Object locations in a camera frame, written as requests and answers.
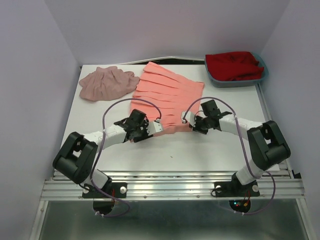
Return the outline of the salmon orange skirt pile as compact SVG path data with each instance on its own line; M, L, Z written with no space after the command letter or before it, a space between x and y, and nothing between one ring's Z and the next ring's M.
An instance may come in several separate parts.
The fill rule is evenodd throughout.
M190 132L182 123L182 113L203 95L205 84L192 81L156 63L149 62L143 69L133 98L155 104L161 111L162 134Z

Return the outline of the dusty pink pleated skirt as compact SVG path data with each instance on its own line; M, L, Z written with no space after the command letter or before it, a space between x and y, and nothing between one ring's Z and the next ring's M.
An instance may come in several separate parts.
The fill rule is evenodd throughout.
M116 66L97 67L79 81L79 97L91 102L116 100L133 92L139 81L132 71L123 71Z

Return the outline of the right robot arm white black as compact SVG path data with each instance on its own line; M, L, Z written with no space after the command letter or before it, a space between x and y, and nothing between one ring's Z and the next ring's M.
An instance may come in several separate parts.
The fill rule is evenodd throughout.
M230 181L216 181L211 195L216 198L242 197L251 194L260 195L257 180L273 166L291 156L291 150L279 126L273 120L256 122L238 118L233 109L222 112L216 99L208 98L201 103L203 116L192 113L190 109L181 114L183 123L192 131L207 134L210 129L234 134L240 144L248 141L250 156L245 155L245 166L234 173Z

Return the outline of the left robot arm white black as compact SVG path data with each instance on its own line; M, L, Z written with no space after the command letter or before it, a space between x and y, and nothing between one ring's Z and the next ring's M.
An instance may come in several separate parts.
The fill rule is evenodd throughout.
M128 141L148 139L149 120L142 111L134 109L129 117L115 122L102 131L89 134L70 133L53 160L52 166L69 180L78 185L94 188L100 197L112 193L112 179L96 169L95 159L99 150Z

